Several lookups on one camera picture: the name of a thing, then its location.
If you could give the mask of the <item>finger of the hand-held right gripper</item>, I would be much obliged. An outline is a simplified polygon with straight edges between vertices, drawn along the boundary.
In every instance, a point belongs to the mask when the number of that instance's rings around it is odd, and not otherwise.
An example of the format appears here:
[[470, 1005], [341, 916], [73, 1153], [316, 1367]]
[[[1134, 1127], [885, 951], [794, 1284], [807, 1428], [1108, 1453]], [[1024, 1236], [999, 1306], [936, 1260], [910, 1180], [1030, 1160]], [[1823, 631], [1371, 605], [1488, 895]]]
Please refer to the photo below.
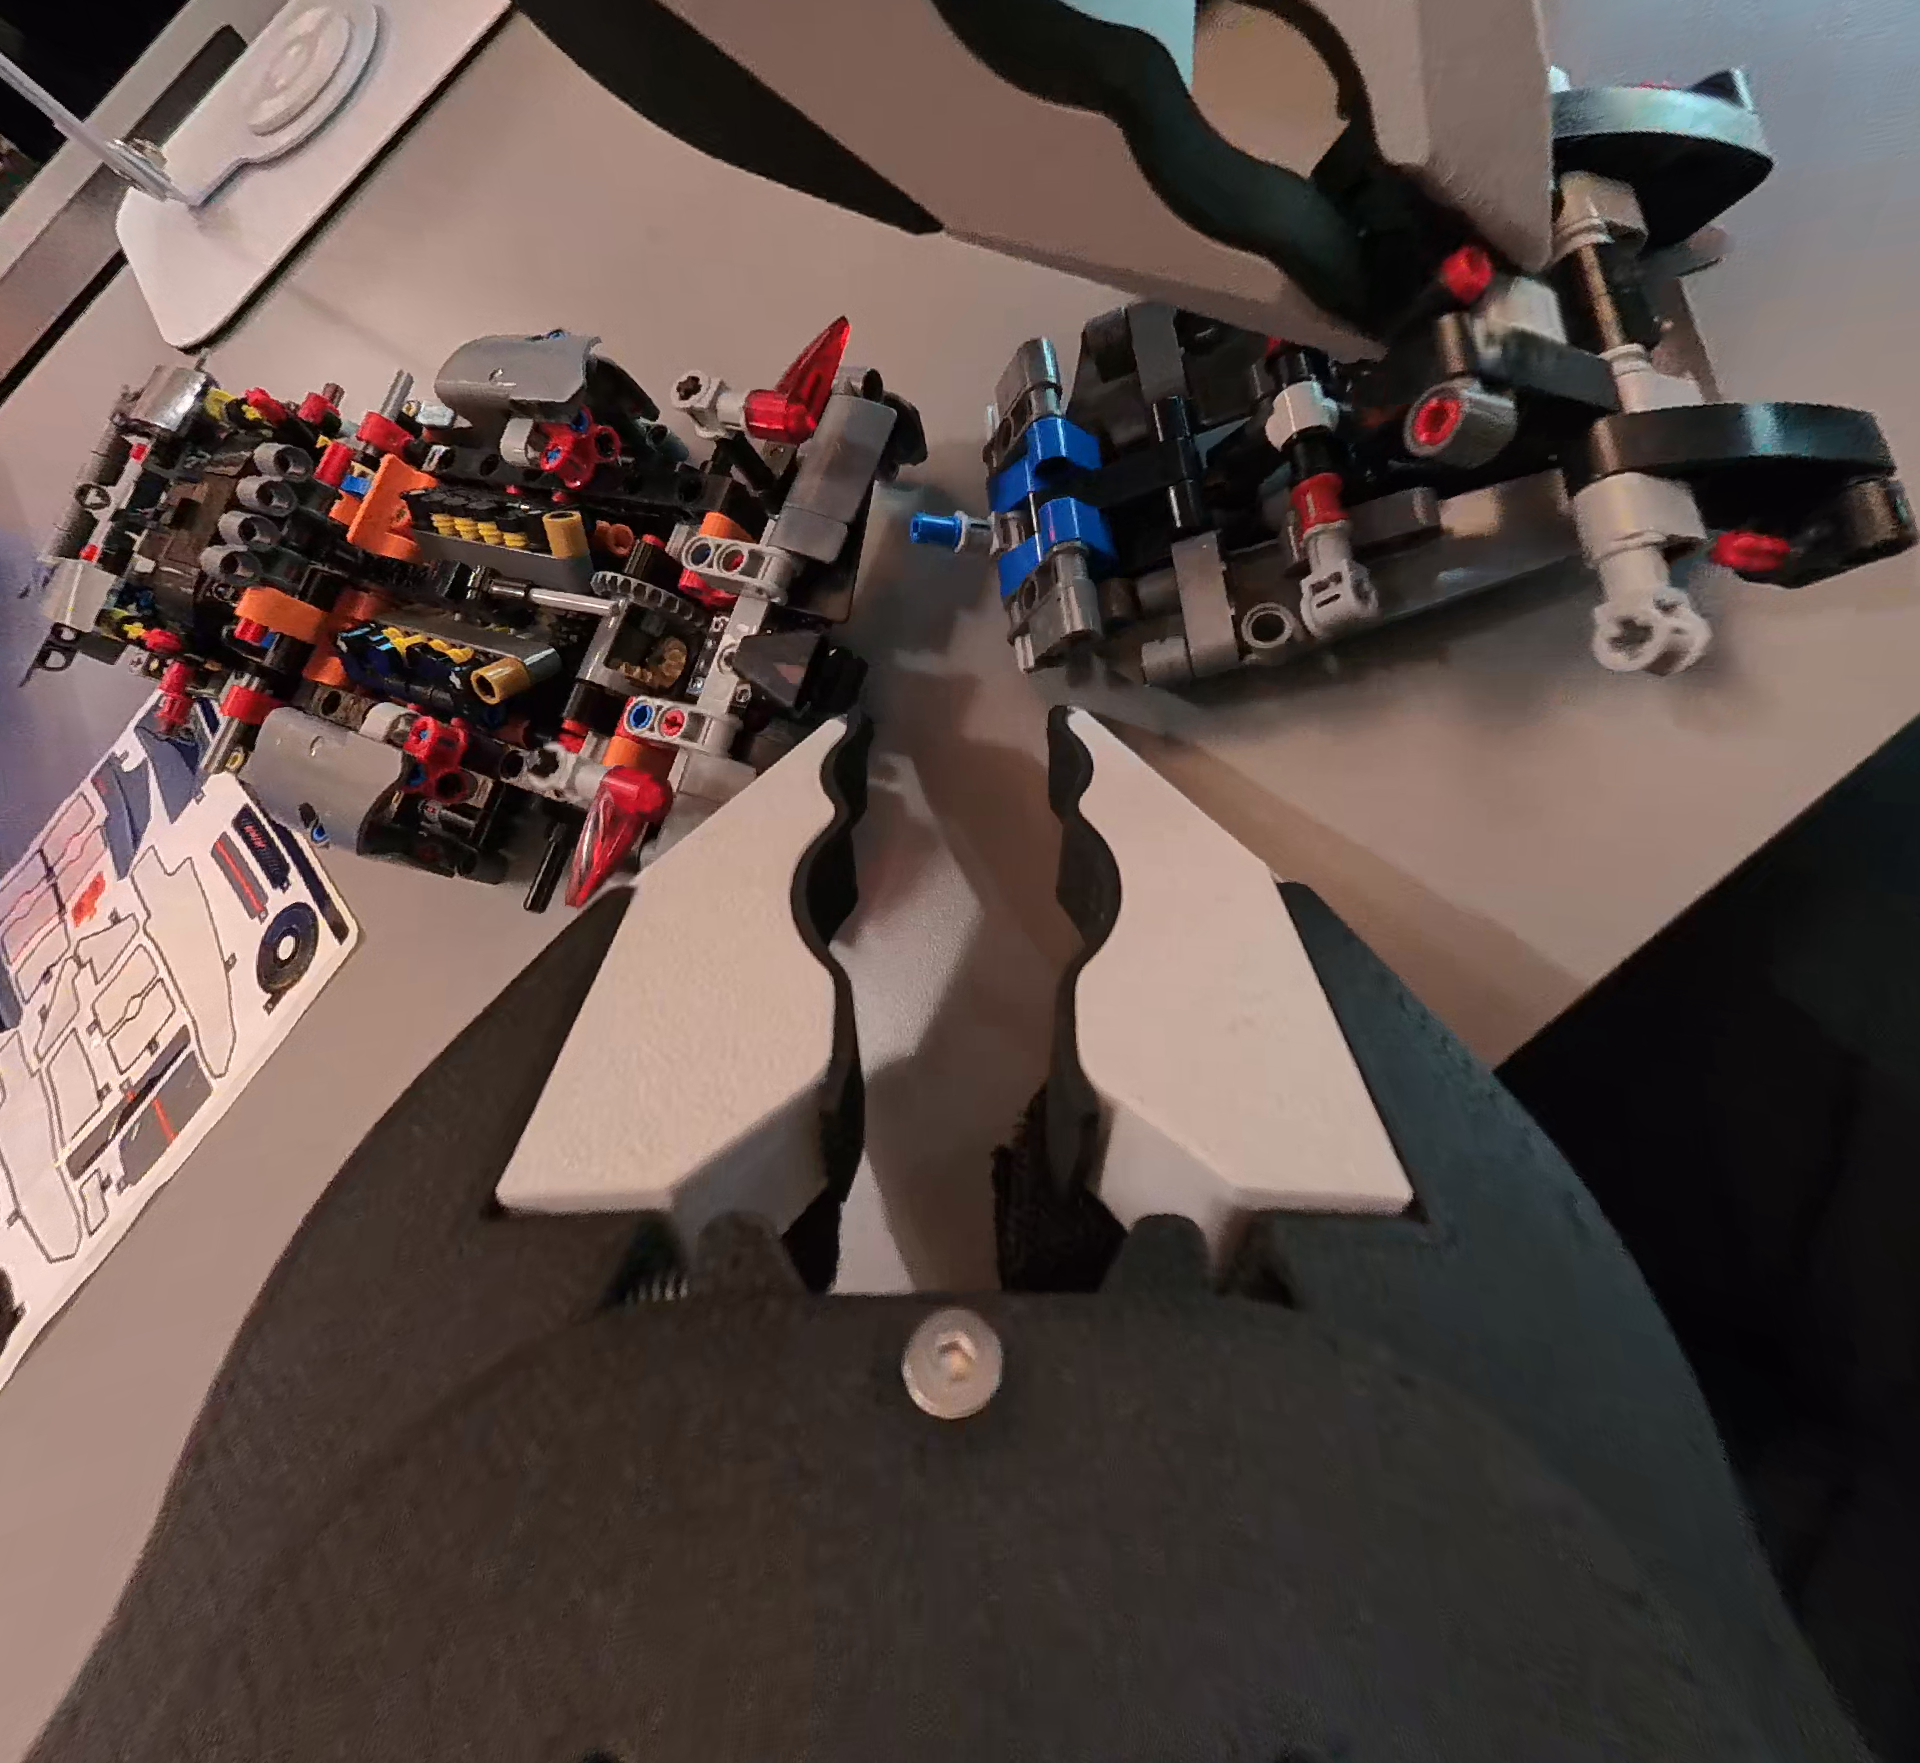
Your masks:
[[948, 236], [1334, 356], [1358, 241], [1227, 143], [1170, 52], [1060, 0], [660, 0]]
[[1232, 143], [1300, 172], [1363, 102], [1388, 164], [1510, 263], [1547, 258], [1541, 0], [1210, 0], [1194, 96]]

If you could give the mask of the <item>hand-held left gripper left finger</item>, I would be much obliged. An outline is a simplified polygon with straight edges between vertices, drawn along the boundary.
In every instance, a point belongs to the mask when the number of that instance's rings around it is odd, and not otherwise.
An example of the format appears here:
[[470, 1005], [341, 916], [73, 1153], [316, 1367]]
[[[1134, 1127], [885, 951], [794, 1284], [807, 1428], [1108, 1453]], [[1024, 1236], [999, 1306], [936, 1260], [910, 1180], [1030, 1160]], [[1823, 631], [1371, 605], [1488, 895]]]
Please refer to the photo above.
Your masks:
[[850, 982], [869, 717], [821, 724], [643, 870], [497, 1180], [516, 1215], [741, 1212], [836, 1240], [864, 1151]]

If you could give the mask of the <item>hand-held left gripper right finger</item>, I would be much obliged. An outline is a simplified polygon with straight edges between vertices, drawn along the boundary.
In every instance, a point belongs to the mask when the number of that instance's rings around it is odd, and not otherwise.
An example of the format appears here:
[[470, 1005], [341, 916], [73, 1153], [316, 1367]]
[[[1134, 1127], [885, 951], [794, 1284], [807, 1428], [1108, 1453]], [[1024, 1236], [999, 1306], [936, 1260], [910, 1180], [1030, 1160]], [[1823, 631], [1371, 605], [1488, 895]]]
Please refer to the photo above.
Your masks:
[[1079, 707], [1049, 718], [1060, 897], [1083, 951], [1053, 1090], [1120, 1225], [1395, 1218], [1414, 1186], [1280, 880]]

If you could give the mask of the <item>small black lego assembly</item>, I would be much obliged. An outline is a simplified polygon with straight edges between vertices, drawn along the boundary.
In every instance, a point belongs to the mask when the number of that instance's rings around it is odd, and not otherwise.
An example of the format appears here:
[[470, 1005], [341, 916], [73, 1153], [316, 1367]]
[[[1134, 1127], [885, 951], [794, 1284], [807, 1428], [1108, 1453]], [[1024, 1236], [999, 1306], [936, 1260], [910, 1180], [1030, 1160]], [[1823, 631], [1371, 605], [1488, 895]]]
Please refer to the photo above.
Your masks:
[[1377, 356], [1158, 303], [1049, 340], [996, 386], [982, 512], [905, 537], [988, 562], [1023, 673], [1158, 689], [1282, 667], [1574, 560], [1608, 673], [1689, 671], [1698, 566], [1768, 589], [1916, 547], [1877, 419], [1726, 402], [1663, 352], [1675, 284], [1774, 159], [1743, 71], [1548, 71], [1548, 257], [1522, 270], [1419, 213], [1343, 129], [1312, 172], [1384, 248]]

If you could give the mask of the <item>large grey lego model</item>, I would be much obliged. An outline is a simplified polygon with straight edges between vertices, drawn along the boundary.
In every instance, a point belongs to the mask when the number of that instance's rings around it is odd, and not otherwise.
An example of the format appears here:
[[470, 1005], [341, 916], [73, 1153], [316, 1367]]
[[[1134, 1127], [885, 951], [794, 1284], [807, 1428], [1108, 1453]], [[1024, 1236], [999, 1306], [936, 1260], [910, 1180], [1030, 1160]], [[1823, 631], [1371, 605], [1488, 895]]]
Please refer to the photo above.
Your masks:
[[126, 665], [154, 745], [307, 841], [581, 907], [848, 715], [876, 494], [922, 414], [834, 320], [666, 408], [599, 337], [457, 345], [360, 414], [157, 366], [36, 560], [25, 680]]

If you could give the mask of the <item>lego sticker sheet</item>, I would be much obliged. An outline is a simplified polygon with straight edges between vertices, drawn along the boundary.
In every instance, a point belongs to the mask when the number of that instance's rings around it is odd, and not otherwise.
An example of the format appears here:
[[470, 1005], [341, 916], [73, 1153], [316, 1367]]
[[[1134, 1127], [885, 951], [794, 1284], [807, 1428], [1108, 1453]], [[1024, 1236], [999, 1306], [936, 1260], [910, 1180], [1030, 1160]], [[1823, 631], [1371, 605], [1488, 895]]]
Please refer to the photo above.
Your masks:
[[360, 941], [307, 843], [157, 710], [3, 876], [3, 1381]]

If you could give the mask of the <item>white book stand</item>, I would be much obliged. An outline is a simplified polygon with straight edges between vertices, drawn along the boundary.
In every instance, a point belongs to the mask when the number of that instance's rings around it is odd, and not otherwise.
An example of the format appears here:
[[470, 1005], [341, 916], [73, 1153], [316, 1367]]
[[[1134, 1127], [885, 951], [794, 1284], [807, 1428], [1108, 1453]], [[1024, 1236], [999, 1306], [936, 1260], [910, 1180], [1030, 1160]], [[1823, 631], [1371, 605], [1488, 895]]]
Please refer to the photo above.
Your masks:
[[159, 337], [201, 352], [492, 38], [508, 0], [289, 0], [171, 142], [108, 137], [3, 84], [125, 187], [114, 234]]

